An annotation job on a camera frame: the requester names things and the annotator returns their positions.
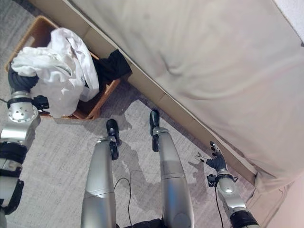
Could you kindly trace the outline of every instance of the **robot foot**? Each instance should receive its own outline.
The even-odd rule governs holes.
[[[108,120],[106,122],[106,130],[109,136],[113,136],[116,139],[116,142],[110,142],[112,160],[116,160],[119,157],[118,146],[121,144],[121,141],[119,139],[118,124],[116,120]]]
[[[160,126],[160,113],[157,110],[150,112],[150,134],[152,136],[152,149],[154,152],[158,152],[158,135],[153,134],[154,127]]]

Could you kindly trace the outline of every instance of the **wall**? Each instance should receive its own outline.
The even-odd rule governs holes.
[[[304,175],[297,179],[287,193],[279,211],[267,228],[304,227]]]

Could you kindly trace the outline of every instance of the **robot leg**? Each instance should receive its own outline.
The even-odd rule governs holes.
[[[92,155],[82,204],[82,228],[116,227],[116,203],[112,177],[112,160],[118,158],[119,136],[116,121],[108,121],[107,129],[109,136],[97,141]]]
[[[159,127],[159,114],[150,113],[152,147],[161,161],[161,193],[164,224],[168,228],[193,228],[190,193],[179,155],[167,129]]]

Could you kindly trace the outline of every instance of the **robotic hand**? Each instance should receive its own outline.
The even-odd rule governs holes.
[[[9,70],[11,99],[8,101],[8,122],[0,138],[0,227],[6,227],[5,215],[16,210],[24,182],[19,179],[27,151],[40,124],[38,110],[48,108],[46,97],[31,98],[30,89],[38,77],[19,76]]]
[[[225,213],[230,219],[233,228],[259,228],[257,221],[246,208],[239,191],[235,185],[233,176],[226,167],[226,162],[220,149],[214,142],[210,142],[214,151],[214,159],[207,159],[206,164],[214,168],[217,175],[210,174],[208,179],[209,187],[218,188],[218,196],[224,204]]]

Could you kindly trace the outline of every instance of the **bed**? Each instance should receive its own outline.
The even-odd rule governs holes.
[[[278,7],[286,1],[64,0],[77,13],[68,17],[31,2],[62,26],[73,21],[70,29],[97,54],[107,47],[87,38],[96,31],[119,47],[139,72],[131,83],[202,142],[215,137],[260,192],[304,172],[304,26]]]

